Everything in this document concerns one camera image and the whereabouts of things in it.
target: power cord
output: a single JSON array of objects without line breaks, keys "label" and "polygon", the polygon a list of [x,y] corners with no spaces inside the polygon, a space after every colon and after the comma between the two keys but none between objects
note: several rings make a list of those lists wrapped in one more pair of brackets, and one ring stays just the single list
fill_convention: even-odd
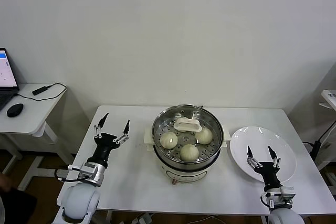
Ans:
[{"label": "power cord", "polygon": [[[321,145],[323,143],[325,143],[325,141],[327,140],[327,138],[330,136],[331,132],[336,128],[336,120],[329,126],[329,128],[320,136],[320,138],[318,140],[315,141],[315,143],[309,143],[309,142],[303,142],[304,144],[309,144],[310,146],[313,147],[313,149],[311,150],[310,157],[313,161],[315,161],[317,154],[321,148]],[[324,137],[324,135],[326,135],[326,133],[329,132],[329,134],[327,135],[327,137],[321,142],[321,139]]]},{"label": "power cord", "polygon": [[63,94],[63,93],[67,90],[67,86],[65,86],[64,84],[59,83],[59,82],[54,83],[54,84],[51,84],[51,85],[49,85],[49,86],[43,86],[43,87],[41,87],[41,88],[39,88],[39,89],[42,89],[42,92],[43,92],[43,91],[46,91],[47,89],[49,89],[50,87],[52,87],[52,86],[54,86],[54,85],[61,85],[61,86],[64,87],[64,89],[63,89],[57,96],[54,96],[54,97],[43,98],[43,99],[35,99],[35,98],[33,98],[33,97],[25,97],[24,95],[21,95],[21,94],[19,94],[19,93],[14,94],[14,96],[17,96],[17,95],[18,95],[19,97],[22,97],[22,98],[25,98],[25,99],[31,99],[31,100],[34,100],[34,101],[45,101],[45,100],[55,99],[55,98],[59,97],[61,94]]},{"label": "power cord", "polygon": [[207,219],[210,219],[210,218],[212,218],[212,219],[216,219],[216,220],[220,221],[221,223],[226,224],[226,223],[223,222],[222,220],[216,218],[217,216],[218,216],[218,215],[209,216],[209,217],[206,217],[206,218],[204,218],[204,219],[202,219],[202,220],[197,220],[197,221],[188,222],[187,224],[201,222],[201,221],[203,221],[203,220],[207,220]]}]

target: white stand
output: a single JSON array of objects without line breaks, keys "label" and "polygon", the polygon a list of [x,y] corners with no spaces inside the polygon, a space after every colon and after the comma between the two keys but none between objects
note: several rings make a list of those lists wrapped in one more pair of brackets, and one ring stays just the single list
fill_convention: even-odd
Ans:
[{"label": "white stand", "polygon": [[13,165],[15,164],[16,160],[21,160],[22,159],[22,155],[21,153],[17,150],[17,147],[14,145],[13,142],[9,141],[7,138],[9,138],[10,140],[12,140],[12,136],[10,134],[5,134],[5,137],[2,137],[1,142],[2,145],[5,147],[5,149],[12,154],[12,159],[8,162],[8,164],[6,165],[5,169],[2,171],[3,174],[8,173]]},{"label": "white stand", "polygon": [[[26,172],[26,175],[23,177],[23,179],[21,180],[21,183],[17,187],[18,190],[25,191],[33,177],[47,177],[47,178],[53,178],[54,177],[55,169],[38,168],[38,166],[42,162],[43,158],[44,158],[43,156],[37,156],[34,159],[30,168]],[[68,173],[69,173],[68,170],[59,170],[59,172],[57,174],[60,177],[66,177],[68,175]]]},{"label": "white stand", "polygon": [[[64,161],[64,163],[72,164],[74,161],[74,157],[65,149],[60,141],[58,141],[57,135],[52,131],[50,126],[45,122],[45,124],[41,127],[47,135],[48,142],[50,144],[54,144],[56,148],[56,153],[58,156]],[[29,170],[26,175],[22,179],[21,183],[18,186],[18,190],[25,191],[33,177],[48,177],[53,178],[55,169],[42,169],[38,168],[40,163],[43,160],[43,156],[37,156],[33,163],[31,164]],[[60,177],[66,177],[68,175],[68,170],[59,170],[58,175]]]},{"label": "white stand", "polygon": [[[336,90],[323,90],[321,95],[328,102],[328,104],[321,104],[321,106],[328,109],[334,109],[336,111]],[[322,146],[319,155],[317,156],[315,163],[319,170],[323,169],[331,161],[336,158],[336,144],[327,142]],[[336,195],[336,176],[333,173],[326,174],[327,179],[332,184],[329,186],[332,195]]]}]

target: white table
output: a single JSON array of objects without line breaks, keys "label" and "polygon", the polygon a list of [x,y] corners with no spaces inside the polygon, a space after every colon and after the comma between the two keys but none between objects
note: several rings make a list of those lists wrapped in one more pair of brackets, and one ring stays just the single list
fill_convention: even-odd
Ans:
[{"label": "white table", "polygon": [[[191,184],[172,185],[161,173],[154,153],[146,151],[144,130],[151,126],[165,107],[100,106],[83,140],[74,164],[81,165],[96,148],[93,125],[109,112],[103,132],[122,134],[130,119],[130,139],[119,149],[111,151],[108,169],[98,191],[98,209],[173,212],[218,215],[268,215],[261,204],[264,184],[250,178],[233,161],[229,149],[223,149],[208,175]],[[297,157],[297,171],[284,186],[293,186],[296,196],[293,210],[300,215],[336,214],[336,202],[324,183],[314,162],[283,110],[209,108],[233,134],[243,126],[270,129],[285,140]],[[70,172],[69,179],[77,178]],[[74,183],[65,183],[58,196]]]},{"label": "white table", "polygon": [[[34,96],[31,93],[33,90],[47,85],[48,84],[21,84],[19,85],[19,94],[26,97],[34,97],[35,99],[43,99],[48,97],[54,97],[64,89],[64,87],[61,85],[54,85],[45,92],[38,95]],[[9,141],[2,136],[1,141],[5,148],[13,155],[12,160],[8,163],[4,172],[7,172],[11,168],[16,159],[22,158],[21,154],[17,151],[17,147],[15,145],[15,134],[25,134],[39,137],[42,136],[45,132],[47,135],[48,143],[55,146],[55,151],[62,158],[62,160],[66,164],[71,164],[73,162],[74,159],[72,155],[65,149],[56,134],[52,131],[50,126],[45,121],[49,113],[52,111],[54,106],[62,97],[62,95],[55,99],[45,101],[33,101],[30,99],[16,96],[11,99],[10,102],[2,110],[0,110],[0,133],[3,133],[10,139]],[[9,118],[7,116],[7,110],[12,105],[17,103],[24,104],[24,108],[21,114],[14,118]],[[53,170],[37,168],[42,161],[42,158],[43,157],[36,157],[27,174],[20,183],[18,189],[25,190],[33,176],[53,176]]]}]

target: white wall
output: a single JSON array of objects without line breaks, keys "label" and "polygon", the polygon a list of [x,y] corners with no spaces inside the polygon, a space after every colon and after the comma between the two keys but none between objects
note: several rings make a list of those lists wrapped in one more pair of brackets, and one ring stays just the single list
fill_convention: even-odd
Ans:
[{"label": "white wall", "polygon": [[53,122],[76,150],[100,104],[290,112],[335,62],[335,17],[335,0],[0,0],[0,46],[21,81],[69,86]]}]

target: table leg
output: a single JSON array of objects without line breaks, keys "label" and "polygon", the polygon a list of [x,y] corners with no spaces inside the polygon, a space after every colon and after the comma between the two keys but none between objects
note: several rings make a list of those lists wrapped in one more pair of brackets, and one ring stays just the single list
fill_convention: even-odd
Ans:
[{"label": "table leg", "polygon": [[16,145],[14,144],[15,141],[13,141],[14,138],[10,134],[5,134],[4,137],[2,137],[2,144],[5,147],[5,149],[12,154],[12,158],[6,165],[5,169],[2,171],[3,174],[8,173],[14,166],[17,160],[22,159],[21,153],[17,150]]},{"label": "table leg", "polygon": [[15,140],[12,135],[5,134],[9,140],[6,137],[2,137],[2,144],[4,145],[5,149],[11,153],[13,156],[15,156],[18,160],[22,159],[21,153],[17,150],[16,145],[14,144]]},{"label": "table leg", "polygon": [[262,224],[267,224],[266,216],[261,217]]},{"label": "table leg", "polygon": [[[28,171],[17,187],[18,190],[25,191],[33,177],[54,178],[55,169],[38,168],[43,158],[43,156],[35,157],[33,163],[30,165]],[[57,175],[65,178],[68,175],[68,172],[68,170],[59,170]]]},{"label": "table leg", "polygon": [[66,163],[67,165],[72,164],[74,161],[74,157],[70,154],[70,152],[65,148],[63,143],[59,141],[57,135],[50,128],[48,123],[46,123],[45,133],[50,138],[51,142],[55,145],[56,153],[58,156]]}]

